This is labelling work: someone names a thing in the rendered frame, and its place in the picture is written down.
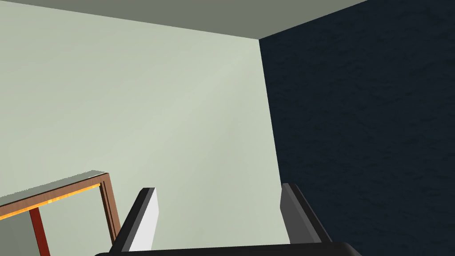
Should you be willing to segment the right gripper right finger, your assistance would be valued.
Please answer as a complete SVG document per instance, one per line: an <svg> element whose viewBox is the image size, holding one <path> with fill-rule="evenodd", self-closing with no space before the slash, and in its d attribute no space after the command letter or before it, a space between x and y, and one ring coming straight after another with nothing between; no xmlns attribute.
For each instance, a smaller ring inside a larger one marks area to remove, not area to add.
<svg viewBox="0 0 455 256"><path fill-rule="evenodd" d="M279 207L291 244L332 242L296 184L282 184Z"/></svg>

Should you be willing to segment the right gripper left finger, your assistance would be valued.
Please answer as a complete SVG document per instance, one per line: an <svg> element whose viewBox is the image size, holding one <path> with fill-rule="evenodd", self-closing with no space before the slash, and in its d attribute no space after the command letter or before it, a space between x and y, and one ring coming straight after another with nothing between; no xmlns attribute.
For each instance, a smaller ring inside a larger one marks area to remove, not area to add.
<svg viewBox="0 0 455 256"><path fill-rule="evenodd" d="M110 252L152 249L159 207L156 188L142 188L136 197Z"/></svg>

